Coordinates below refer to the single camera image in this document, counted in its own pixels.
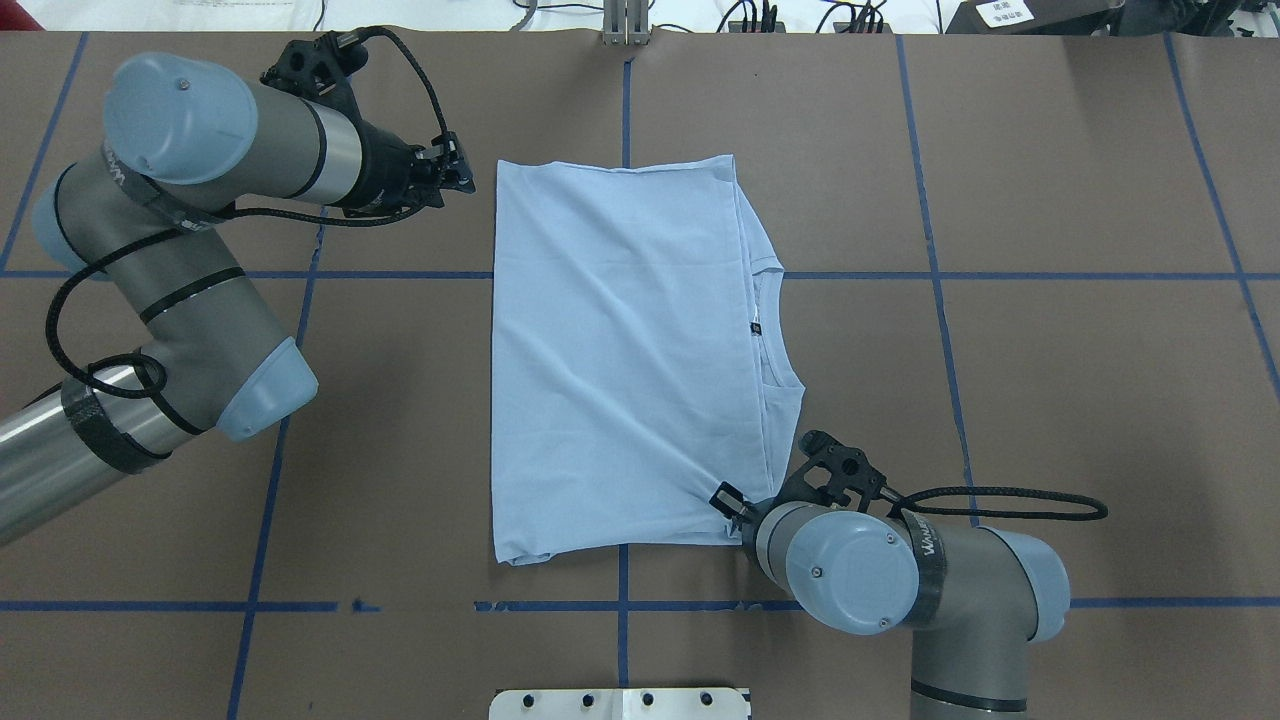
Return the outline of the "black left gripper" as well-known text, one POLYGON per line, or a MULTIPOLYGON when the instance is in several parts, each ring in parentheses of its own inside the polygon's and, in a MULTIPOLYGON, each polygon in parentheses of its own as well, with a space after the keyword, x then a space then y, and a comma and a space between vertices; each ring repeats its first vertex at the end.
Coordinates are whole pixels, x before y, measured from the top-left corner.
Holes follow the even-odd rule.
POLYGON ((444 208, 445 193, 476 192, 471 167, 456 132, 431 145, 410 145, 366 120, 358 124, 362 165, 346 195, 346 218, 393 217, 422 208, 444 208))

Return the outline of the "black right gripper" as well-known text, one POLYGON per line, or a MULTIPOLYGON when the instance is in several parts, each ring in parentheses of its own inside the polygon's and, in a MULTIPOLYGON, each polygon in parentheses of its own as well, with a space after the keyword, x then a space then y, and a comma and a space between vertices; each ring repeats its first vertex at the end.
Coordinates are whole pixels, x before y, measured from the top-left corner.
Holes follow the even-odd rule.
POLYGON ((754 541, 776 498, 748 502, 742 492, 724 482, 721 483, 708 503, 723 518, 735 518, 735 530, 741 541, 754 541))

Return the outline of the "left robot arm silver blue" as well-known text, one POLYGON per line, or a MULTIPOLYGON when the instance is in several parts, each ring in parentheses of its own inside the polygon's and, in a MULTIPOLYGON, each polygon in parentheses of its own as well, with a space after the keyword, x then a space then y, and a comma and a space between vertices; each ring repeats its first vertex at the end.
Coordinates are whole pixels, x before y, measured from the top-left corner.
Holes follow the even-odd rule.
POLYGON ((256 82, 170 53, 115 72, 104 140, 40 199, 32 224, 70 275, 44 336, 63 379, 3 423, 12 543, 207 430, 256 436, 317 378, 218 227, 248 217, 379 227, 474 172, 436 91, 439 127, 408 143, 362 117, 351 86, 374 28, 293 41, 256 82))

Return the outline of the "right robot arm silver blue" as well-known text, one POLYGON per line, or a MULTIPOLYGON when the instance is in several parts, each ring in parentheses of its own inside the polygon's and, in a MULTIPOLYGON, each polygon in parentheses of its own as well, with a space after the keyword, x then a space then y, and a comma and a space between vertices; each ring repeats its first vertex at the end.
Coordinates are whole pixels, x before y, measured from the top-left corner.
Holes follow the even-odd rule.
POLYGON ((1042 539, 910 510, 750 503, 726 483, 709 502, 810 618, 851 635, 910 630, 910 717, 1028 717, 1029 650, 1062 630, 1071 605, 1068 570, 1042 539))

